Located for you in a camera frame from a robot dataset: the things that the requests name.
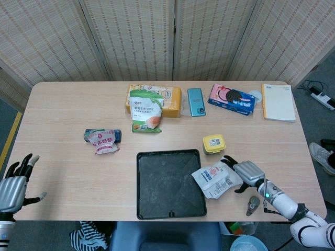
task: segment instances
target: yellow box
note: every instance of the yellow box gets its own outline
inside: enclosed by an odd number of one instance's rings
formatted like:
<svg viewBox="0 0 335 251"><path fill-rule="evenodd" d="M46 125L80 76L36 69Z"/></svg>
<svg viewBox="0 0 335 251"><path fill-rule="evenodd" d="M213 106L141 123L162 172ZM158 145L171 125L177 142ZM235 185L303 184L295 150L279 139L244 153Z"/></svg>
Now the yellow box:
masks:
<svg viewBox="0 0 335 251"><path fill-rule="evenodd" d="M182 105L182 90L179 87L130 84L126 99L126 109L130 113L129 93L131 90L144 89L162 95L164 98L162 117L179 118Z"/></svg>
<svg viewBox="0 0 335 251"><path fill-rule="evenodd" d="M203 138L203 149L205 154L219 153L226 148L222 134L214 134Z"/></svg>

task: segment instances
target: black plastic tray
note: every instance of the black plastic tray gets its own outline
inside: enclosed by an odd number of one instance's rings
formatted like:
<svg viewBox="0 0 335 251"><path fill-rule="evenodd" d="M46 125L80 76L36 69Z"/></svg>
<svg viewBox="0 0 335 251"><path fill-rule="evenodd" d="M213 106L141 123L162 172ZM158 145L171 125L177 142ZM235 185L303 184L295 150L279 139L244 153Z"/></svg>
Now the black plastic tray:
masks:
<svg viewBox="0 0 335 251"><path fill-rule="evenodd" d="M197 149L138 153L137 218L205 216L205 197L191 175L199 168Z"/></svg>

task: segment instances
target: woven screen panel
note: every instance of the woven screen panel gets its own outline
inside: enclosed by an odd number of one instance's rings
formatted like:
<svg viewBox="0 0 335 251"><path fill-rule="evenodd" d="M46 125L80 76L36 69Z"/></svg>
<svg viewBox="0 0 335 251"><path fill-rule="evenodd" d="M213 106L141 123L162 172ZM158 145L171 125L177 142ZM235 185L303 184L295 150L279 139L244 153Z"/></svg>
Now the woven screen panel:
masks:
<svg viewBox="0 0 335 251"><path fill-rule="evenodd" d="M172 80L174 1L84 3L115 80Z"/></svg>
<svg viewBox="0 0 335 251"><path fill-rule="evenodd" d="M226 79L255 2L179 1L174 80Z"/></svg>
<svg viewBox="0 0 335 251"><path fill-rule="evenodd" d="M335 1L261 1L249 24L229 80L297 84L335 39Z"/></svg>
<svg viewBox="0 0 335 251"><path fill-rule="evenodd" d="M72 1L0 0L0 59L30 87L106 80Z"/></svg>
<svg viewBox="0 0 335 251"><path fill-rule="evenodd" d="M17 84L4 70L0 70L0 98L19 111L24 111L29 93Z"/></svg>

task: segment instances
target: sneaker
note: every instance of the sneaker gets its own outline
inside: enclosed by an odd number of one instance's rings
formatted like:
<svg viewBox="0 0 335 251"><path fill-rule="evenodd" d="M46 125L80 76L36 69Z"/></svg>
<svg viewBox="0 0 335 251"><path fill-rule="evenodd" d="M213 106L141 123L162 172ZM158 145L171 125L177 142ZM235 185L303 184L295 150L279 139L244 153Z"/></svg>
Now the sneaker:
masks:
<svg viewBox="0 0 335 251"><path fill-rule="evenodd" d="M312 158L323 166L326 173L329 175L335 175L335 168L331 167L328 163L328 157L333 153L333 151L328 152L322 146L314 142L310 143L308 148Z"/></svg>

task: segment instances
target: blue chair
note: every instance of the blue chair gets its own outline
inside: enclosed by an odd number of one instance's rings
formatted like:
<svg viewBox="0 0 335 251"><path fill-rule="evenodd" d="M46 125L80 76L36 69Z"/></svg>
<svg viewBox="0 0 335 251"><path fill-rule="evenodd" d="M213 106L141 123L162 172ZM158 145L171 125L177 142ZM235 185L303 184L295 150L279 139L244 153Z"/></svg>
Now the blue chair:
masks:
<svg viewBox="0 0 335 251"><path fill-rule="evenodd" d="M117 222L110 251L221 251L218 222Z"/></svg>

